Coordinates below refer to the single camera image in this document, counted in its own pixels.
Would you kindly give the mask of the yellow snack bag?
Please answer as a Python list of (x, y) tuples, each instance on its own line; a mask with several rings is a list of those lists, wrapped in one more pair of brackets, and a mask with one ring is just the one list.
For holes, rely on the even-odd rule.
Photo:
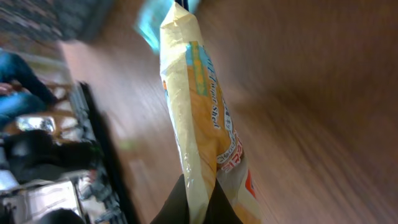
[(242, 223), (260, 223), (243, 144), (196, 17), (173, 2), (160, 25), (160, 77), (180, 153), (190, 223), (203, 223), (219, 187)]

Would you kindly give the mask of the teal tissue pack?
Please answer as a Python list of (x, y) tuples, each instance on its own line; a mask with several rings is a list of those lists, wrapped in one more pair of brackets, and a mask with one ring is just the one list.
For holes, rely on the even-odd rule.
[(201, 0), (145, 0), (138, 13), (134, 28), (155, 54), (160, 50), (160, 25), (175, 2), (194, 13)]

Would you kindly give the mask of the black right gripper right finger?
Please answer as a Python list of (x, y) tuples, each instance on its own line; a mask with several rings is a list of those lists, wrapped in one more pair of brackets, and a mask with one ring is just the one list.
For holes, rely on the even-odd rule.
[(206, 211), (204, 224), (243, 224), (235, 214), (220, 183), (216, 180)]

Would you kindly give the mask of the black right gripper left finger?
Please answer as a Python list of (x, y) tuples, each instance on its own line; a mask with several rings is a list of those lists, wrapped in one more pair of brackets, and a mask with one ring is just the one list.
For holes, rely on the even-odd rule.
[(163, 207), (150, 224), (189, 224), (185, 179), (182, 174), (174, 185)]

